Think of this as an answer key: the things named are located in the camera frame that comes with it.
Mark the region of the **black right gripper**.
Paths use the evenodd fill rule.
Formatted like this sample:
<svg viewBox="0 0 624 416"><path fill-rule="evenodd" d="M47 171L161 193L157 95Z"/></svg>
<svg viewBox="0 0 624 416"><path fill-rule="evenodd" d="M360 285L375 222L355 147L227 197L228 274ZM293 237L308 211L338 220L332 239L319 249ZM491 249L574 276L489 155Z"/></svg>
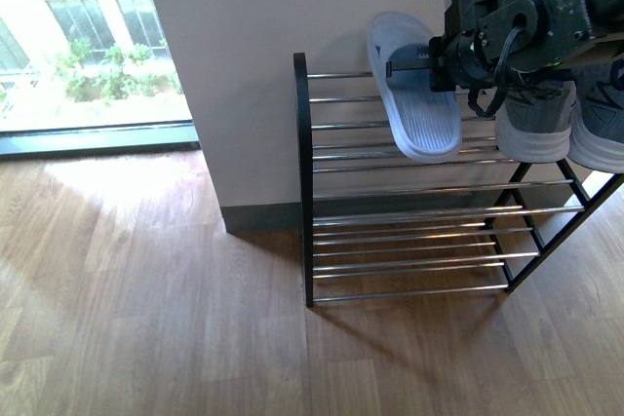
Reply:
<svg viewBox="0 0 624 416"><path fill-rule="evenodd" d="M435 36L424 44L400 47L385 61L385 75L391 84L406 84L423 78L432 92L481 90L492 87L492 76L481 47L471 34L453 39Z"/></svg>

